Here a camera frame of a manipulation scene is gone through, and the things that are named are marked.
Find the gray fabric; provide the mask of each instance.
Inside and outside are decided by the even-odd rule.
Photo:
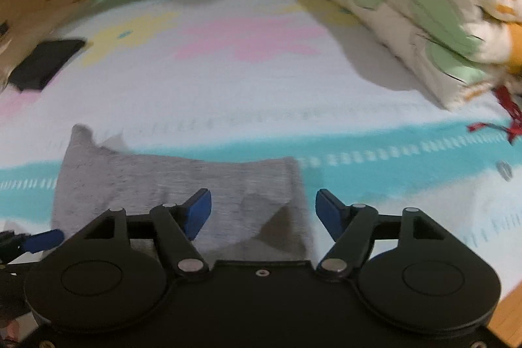
[[[53,228],[66,237],[107,209],[148,212],[181,204],[200,188],[212,194],[212,213],[194,245],[216,259],[309,259],[312,236],[297,162],[208,163],[156,155],[128,155],[93,143],[84,126],[72,129],[56,185]]]

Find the gray cloth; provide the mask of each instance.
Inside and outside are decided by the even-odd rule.
[[[312,236],[299,167],[292,158],[209,163],[128,155],[95,145],[85,126],[72,129],[56,185],[53,228],[70,237],[107,209],[148,213],[182,204],[198,189],[212,194],[212,213],[194,241],[216,259],[309,259]]]

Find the yellow flower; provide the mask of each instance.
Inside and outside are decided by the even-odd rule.
[[[172,28],[175,12],[162,15],[143,15],[121,24],[106,27],[89,40],[83,64],[92,65],[116,50],[134,48],[147,43],[156,33]]]
[[[359,19],[351,12],[328,0],[297,0],[297,3],[277,11],[278,14],[296,12],[309,12],[311,15],[317,15],[326,24],[337,26],[353,26],[360,23]]]

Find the wooden floor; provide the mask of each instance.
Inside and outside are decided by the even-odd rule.
[[[513,348],[522,344],[522,283],[500,302],[489,328]]]

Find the bed sheet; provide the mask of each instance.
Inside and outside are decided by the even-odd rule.
[[[421,208],[497,270],[504,295],[522,278],[522,142],[466,133],[507,114],[490,94],[444,110],[333,3],[95,0],[53,37],[86,37],[90,47],[43,92],[0,95],[0,228],[49,228],[70,131],[82,123],[125,152],[294,156],[314,260],[332,244],[312,214],[315,192],[328,188],[382,213]]]

